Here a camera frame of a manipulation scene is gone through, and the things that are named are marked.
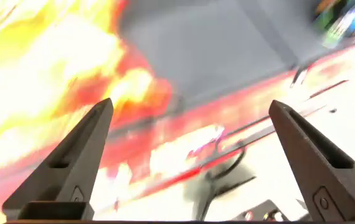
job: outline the white floor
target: white floor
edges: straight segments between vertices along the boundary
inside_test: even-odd
[[[337,107],[336,113],[321,110],[308,120],[339,147],[355,159],[355,79],[329,99]],[[273,198],[282,207],[289,206],[292,219],[303,213],[294,198],[301,198],[300,191],[275,134],[250,146],[241,166],[258,177],[255,180],[215,199],[206,216],[207,221],[229,220],[245,209],[254,207],[262,198]],[[195,190],[187,192],[187,182],[177,184],[152,196],[132,202],[118,212],[97,214],[97,220],[192,220],[193,200],[188,194],[201,190],[198,182]]]

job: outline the flame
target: flame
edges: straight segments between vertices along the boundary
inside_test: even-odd
[[[79,80],[105,77],[116,111],[140,103],[154,82],[144,68],[117,66],[125,54],[110,32],[115,1],[8,1],[0,12],[0,168],[61,140],[88,108],[56,117]]]

